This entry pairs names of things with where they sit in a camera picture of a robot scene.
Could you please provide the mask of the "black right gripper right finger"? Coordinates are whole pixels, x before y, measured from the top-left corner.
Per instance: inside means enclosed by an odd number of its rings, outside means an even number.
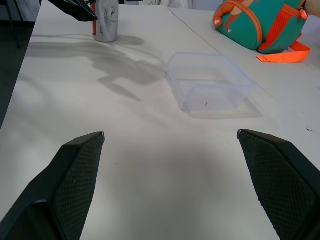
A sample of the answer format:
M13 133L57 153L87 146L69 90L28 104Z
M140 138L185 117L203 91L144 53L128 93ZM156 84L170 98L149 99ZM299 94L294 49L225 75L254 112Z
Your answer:
M239 129L237 139L267 217L281 240L320 238L320 171L289 141Z

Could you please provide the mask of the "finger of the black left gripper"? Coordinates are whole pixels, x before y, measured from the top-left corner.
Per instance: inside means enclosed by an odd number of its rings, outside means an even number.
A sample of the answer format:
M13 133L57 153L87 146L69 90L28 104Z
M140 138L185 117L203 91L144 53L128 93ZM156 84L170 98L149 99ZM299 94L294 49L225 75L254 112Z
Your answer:
M90 8L96 0L48 0L65 14L75 18L79 22L94 22L98 20L97 15Z

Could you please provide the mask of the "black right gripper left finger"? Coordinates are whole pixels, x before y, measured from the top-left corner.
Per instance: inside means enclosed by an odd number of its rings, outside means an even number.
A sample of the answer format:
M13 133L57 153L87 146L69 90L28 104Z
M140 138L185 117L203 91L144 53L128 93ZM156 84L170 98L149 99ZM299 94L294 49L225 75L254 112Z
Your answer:
M2 240L78 240L92 204L102 131L61 146L24 189L0 223Z

